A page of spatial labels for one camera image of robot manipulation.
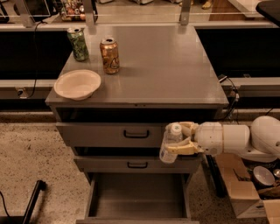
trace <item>clear plastic bottle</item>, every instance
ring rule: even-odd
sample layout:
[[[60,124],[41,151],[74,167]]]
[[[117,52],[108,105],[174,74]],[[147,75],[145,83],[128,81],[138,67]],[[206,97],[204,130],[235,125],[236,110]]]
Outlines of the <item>clear plastic bottle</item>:
[[[164,133],[164,139],[161,144],[161,148],[159,152],[160,160],[166,164],[174,163],[178,155],[169,153],[166,147],[168,146],[168,144],[179,143],[182,140],[183,140],[182,127],[180,124],[174,123],[171,126],[171,129],[166,130]]]

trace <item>black handle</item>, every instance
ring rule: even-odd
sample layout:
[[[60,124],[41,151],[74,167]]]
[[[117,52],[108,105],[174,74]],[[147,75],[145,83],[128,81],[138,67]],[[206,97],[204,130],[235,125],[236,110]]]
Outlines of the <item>black handle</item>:
[[[149,136],[150,132],[147,129],[146,133],[129,133],[128,131],[124,130],[123,135],[127,138],[147,138]]]
[[[131,162],[128,162],[128,167],[130,169],[146,169],[148,167],[148,162],[145,162],[145,163],[131,163]]]

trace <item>white bowl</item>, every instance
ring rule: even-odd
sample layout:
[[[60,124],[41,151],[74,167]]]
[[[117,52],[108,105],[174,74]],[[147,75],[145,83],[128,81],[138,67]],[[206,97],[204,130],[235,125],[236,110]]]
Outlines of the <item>white bowl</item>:
[[[62,74],[54,83],[57,95],[81,101],[87,99],[101,85],[98,73],[90,70],[74,70]]]
[[[273,174],[262,166],[256,166],[253,170],[255,180],[263,186],[272,186],[275,182]]]

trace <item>drawer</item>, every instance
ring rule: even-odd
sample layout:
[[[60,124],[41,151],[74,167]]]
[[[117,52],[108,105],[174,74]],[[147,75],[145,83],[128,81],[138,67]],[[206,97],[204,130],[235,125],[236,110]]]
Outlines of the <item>drawer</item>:
[[[81,172],[119,173],[195,173],[202,161],[202,155],[178,156],[173,164],[163,163],[159,157],[75,157]]]
[[[72,147],[160,147],[165,124],[58,122],[57,129]]]
[[[180,174],[96,173],[78,224],[188,224],[187,183]]]

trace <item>bottle cap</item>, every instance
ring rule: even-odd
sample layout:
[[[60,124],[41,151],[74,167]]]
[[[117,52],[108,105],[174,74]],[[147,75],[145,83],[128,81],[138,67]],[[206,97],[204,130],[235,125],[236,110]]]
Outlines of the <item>bottle cap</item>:
[[[178,136],[180,134],[182,134],[182,127],[180,124],[178,123],[174,123],[172,126],[171,126],[171,133],[174,135],[174,136]]]

